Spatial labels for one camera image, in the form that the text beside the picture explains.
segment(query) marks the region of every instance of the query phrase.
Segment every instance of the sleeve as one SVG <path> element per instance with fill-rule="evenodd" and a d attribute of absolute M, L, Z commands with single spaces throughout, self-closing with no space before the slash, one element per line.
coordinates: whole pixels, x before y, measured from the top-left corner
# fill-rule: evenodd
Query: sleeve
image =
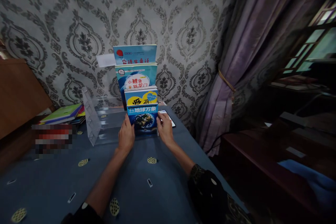
<path fill-rule="evenodd" d="M 103 224 L 102 218 L 87 203 L 83 203 L 74 215 L 69 213 L 61 224 Z"/>
<path fill-rule="evenodd" d="M 189 193 L 203 224 L 253 223 L 251 214 L 244 210 L 224 191 L 221 182 L 209 170 L 198 164 L 191 170 L 188 181 Z"/>

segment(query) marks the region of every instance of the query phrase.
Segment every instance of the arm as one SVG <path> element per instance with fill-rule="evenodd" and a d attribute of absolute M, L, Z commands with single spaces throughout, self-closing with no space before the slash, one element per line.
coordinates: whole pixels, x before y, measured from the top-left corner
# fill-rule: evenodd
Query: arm
<path fill-rule="evenodd" d="M 190 198 L 202 223 L 251 224 L 249 216 L 224 191 L 216 175 L 195 164 L 174 141 L 172 123 L 168 115 L 158 113 L 156 121 L 161 140 L 173 153 L 189 177 Z"/>
<path fill-rule="evenodd" d="M 131 125 L 127 114 L 119 131 L 118 139 L 119 145 L 112 159 L 109 161 L 85 202 L 74 215 L 68 214 L 62 223 L 103 223 L 101 217 L 104 215 L 119 170 L 134 145 L 134 125 Z"/>
<path fill-rule="evenodd" d="M 159 135 L 164 142 L 164 144 L 168 147 L 168 149 L 172 152 L 172 154 L 176 157 L 177 161 L 182 166 L 183 170 L 189 176 L 191 169 L 194 167 L 195 163 L 191 160 L 191 158 L 182 150 L 180 146 L 175 142 L 173 137 L 173 128 L 172 122 L 169 120 L 168 114 L 158 113 L 158 117 L 156 118 L 157 128 L 159 131 Z"/>
<path fill-rule="evenodd" d="M 100 217 L 102 217 L 105 212 L 119 170 L 134 144 L 134 125 L 131 126 L 127 114 L 125 115 L 125 120 L 122 123 L 118 137 L 119 146 L 116 148 L 112 159 L 103 171 L 100 179 L 85 200 Z"/>
<path fill-rule="evenodd" d="M 100 217 L 105 212 L 119 169 L 123 165 L 127 155 L 127 151 L 119 150 L 118 148 L 115 150 L 112 159 L 85 200 Z"/>

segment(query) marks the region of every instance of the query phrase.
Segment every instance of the green book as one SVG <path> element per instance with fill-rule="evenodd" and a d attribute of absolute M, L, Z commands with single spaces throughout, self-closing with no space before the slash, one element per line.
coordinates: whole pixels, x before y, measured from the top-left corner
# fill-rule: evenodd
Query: green book
<path fill-rule="evenodd" d="M 53 112 L 50 115 L 48 115 L 46 118 L 44 118 L 40 122 L 44 123 L 46 121 L 61 120 L 61 119 L 65 119 L 67 117 L 72 117 L 73 116 L 72 114 L 74 112 L 76 112 L 76 110 L 78 110 L 78 108 L 81 105 L 82 105 L 81 103 L 78 103 L 78 104 L 74 104 L 74 105 L 69 105 L 69 106 L 61 107 L 58 110 L 56 110 L 55 112 Z"/>

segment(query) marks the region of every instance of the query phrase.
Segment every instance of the phone screen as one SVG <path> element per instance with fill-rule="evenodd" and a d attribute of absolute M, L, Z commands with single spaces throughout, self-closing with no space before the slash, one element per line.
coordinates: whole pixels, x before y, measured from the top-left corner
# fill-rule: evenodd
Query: phone screen
<path fill-rule="evenodd" d="M 159 113 L 161 113 L 161 114 L 168 114 L 167 111 L 165 111 L 165 110 L 159 110 Z M 176 127 L 175 123 L 173 122 L 173 120 L 170 118 L 169 115 L 168 115 L 168 117 L 169 117 L 169 119 L 171 121 L 171 124 L 173 125 L 173 128 Z"/>

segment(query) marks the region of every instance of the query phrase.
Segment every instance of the yellow label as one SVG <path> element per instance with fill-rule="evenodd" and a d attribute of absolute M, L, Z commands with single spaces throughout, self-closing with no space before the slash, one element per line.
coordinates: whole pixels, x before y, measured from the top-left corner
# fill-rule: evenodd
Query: yellow label
<path fill-rule="evenodd" d="M 151 103 L 156 103 L 158 100 L 158 96 L 155 92 L 153 91 L 148 91 L 143 95 L 143 97 L 138 97 L 138 96 L 132 96 L 127 100 L 127 106 L 134 106 L 134 105 L 143 105 L 143 104 L 151 104 Z"/>

